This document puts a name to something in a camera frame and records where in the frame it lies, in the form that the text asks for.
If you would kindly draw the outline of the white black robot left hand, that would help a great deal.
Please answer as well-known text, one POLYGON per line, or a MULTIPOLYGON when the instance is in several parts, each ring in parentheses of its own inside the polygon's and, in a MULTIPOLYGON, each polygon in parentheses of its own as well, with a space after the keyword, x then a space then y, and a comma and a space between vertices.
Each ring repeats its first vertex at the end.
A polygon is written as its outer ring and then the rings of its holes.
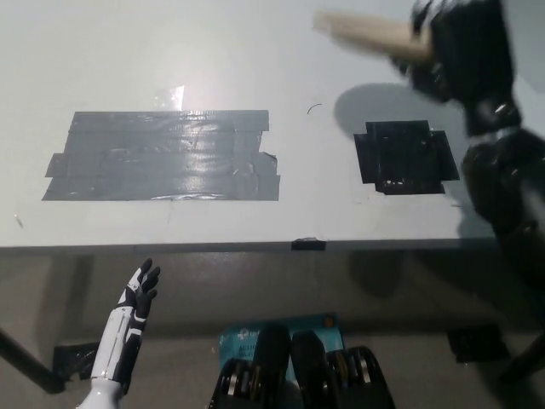
POLYGON ((127 388, 140 352, 161 269, 146 259, 123 288, 103 331, 91 372, 127 388))

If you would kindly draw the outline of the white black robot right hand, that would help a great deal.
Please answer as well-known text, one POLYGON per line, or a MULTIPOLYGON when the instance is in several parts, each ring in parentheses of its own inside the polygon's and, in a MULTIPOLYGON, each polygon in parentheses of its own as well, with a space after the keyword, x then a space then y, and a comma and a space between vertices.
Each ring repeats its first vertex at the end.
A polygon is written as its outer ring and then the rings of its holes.
POLYGON ((470 136, 517 129, 522 117, 513 97, 514 69, 500 1, 417 1, 411 34, 428 29, 433 58, 393 59, 412 87, 434 101, 457 101, 470 136))

